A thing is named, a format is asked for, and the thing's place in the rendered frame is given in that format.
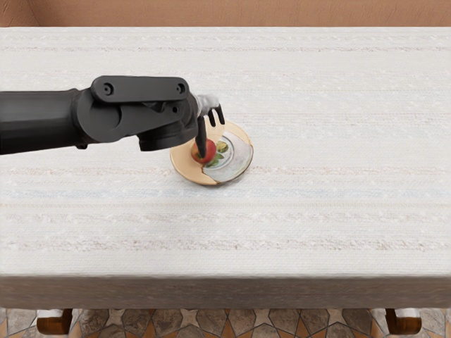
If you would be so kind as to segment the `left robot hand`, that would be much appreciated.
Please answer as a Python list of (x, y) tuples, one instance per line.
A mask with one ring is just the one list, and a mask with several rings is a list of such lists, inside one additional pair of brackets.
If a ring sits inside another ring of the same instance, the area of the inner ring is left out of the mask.
[(213, 94), (203, 94), (196, 96), (198, 105), (197, 113), (197, 126), (198, 133), (195, 138), (195, 142), (198, 148), (200, 158), (205, 158), (206, 156), (206, 126), (205, 126), (205, 116), (209, 118), (210, 125), (212, 127), (216, 126), (215, 117), (213, 111), (216, 112), (218, 116), (219, 123), (225, 125), (226, 121), (223, 115), (223, 110), (219, 99)]

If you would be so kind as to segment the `patterned tan plate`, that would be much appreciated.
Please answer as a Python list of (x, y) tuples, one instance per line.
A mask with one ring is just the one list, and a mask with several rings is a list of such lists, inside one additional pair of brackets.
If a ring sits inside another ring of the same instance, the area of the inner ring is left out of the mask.
[(219, 185), (238, 178), (248, 169), (254, 148), (240, 126), (230, 121), (215, 127), (207, 125), (206, 135), (216, 144), (216, 155), (209, 163), (201, 164), (193, 160), (193, 139), (170, 150), (173, 167), (181, 176), (201, 185)]

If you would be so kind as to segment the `red apple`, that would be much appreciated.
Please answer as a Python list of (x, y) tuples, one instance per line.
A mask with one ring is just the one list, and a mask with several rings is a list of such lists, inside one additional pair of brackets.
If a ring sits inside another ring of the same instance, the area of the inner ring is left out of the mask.
[(211, 162), (214, 159), (215, 155), (216, 155), (216, 144), (210, 139), (206, 140), (206, 155), (205, 155), (205, 157), (201, 157), (200, 156), (199, 149), (198, 149), (196, 143), (194, 143), (192, 145), (191, 156), (192, 156), (193, 160), (198, 162), (198, 163), (201, 163), (201, 164), (209, 163), (209, 162)]

